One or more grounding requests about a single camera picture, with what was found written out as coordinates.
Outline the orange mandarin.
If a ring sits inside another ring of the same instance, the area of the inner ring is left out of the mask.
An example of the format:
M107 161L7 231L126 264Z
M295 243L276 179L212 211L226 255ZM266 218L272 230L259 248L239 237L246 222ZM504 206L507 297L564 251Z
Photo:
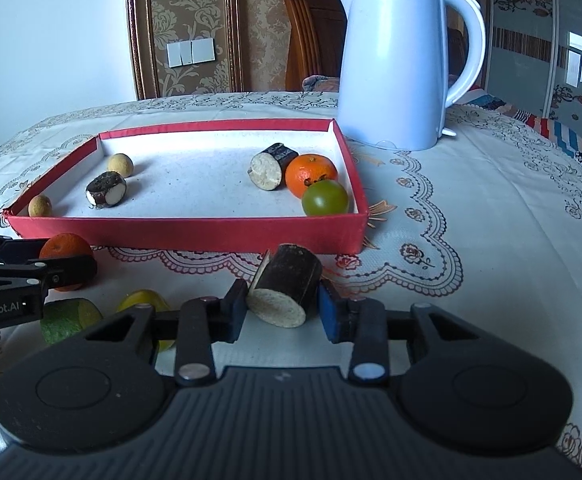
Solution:
M284 182L295 197L302 198L314 183L337 178L338 170L326 156L303 154L296 156L286 167Z
M75 256L89 256L91 259L94 259L91 246L81 236L74 233L61 233L52 236L44 243L44 246L41 247L38 258L47 260ZM74 290L84 288L94 280L96 274L97 268L93 268L93 271L86 277L85 281L73 285L56 287L56 291L74 292Z

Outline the green cucumber piece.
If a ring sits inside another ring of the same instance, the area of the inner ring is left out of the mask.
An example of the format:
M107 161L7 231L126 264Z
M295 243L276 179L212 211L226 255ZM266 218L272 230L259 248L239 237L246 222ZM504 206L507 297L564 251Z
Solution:
M46 344L56 344L99 323L100 310L86 298L68 298L47 302L39 321Z

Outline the green cherry tomato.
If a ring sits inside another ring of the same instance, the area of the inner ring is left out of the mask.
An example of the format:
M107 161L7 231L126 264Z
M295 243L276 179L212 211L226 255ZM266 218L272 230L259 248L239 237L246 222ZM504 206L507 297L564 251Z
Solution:
M311 185L302 197L302 207L308 217L347 214L349 196L343 185L334 180L322 180Z

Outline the red shallow cardboard tray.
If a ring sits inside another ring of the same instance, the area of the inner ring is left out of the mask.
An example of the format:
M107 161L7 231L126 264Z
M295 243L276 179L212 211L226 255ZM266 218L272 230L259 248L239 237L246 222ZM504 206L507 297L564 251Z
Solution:
M327 156L348 193L348 214L307 217L285 188L256 188L248 165L274 142ZM94 208L87 184L116 153L134 162L127 192L111 208ZM38 194L52 201L51 217L29 217L28 202ZM329 255L361 251L369 207L334 120L257 118L102 132L29 185L3 217L25 238L70 232L93 245L195 252L264 252L293 243Z

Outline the white electric kettle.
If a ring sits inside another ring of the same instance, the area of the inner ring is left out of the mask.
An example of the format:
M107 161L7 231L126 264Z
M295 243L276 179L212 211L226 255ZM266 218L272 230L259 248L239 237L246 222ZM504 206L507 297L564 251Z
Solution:
M448 107L471 89L485 56L476 0L340 0L347 18L336 122L364 144L423 151L442 136ZM469 49L450 81L446 10L466 25Z

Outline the pink patterned pillow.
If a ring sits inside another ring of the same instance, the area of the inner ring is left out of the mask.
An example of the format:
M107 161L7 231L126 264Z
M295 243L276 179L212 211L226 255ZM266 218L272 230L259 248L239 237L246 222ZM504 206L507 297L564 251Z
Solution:
M340 78L335 76L312 75L302 81L304 92L335 92L340 88Z

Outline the colourful striped bedding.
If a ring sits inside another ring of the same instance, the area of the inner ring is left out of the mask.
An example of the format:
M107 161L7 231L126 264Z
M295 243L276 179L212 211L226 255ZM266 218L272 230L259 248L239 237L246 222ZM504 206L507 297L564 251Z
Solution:
M513 104L504 102L487 93L482 88L474 88L466 92L463 98L459 100L460 104L474 105L484 108L484 110L493 110L500 115L508 116L522 122L526 126L534 129L538 134L556 144L565 154L574 158L576 162L582 165L582 138L571 128L564 126L554 119L542 118L526 110L522 110Z

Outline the sliding door wardrobe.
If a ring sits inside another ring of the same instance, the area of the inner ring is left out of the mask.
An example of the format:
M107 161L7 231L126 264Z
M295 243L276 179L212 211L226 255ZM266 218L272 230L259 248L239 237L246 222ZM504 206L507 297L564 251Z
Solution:
M582 137L582 0L489 0L486 89Z

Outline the white wall switch panel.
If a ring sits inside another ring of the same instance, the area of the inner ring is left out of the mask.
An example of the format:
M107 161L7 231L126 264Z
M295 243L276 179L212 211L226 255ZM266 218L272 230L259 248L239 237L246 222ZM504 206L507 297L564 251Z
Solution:
M214 62L216 60L213 38L199 38L171 42L166 46L169 68Z

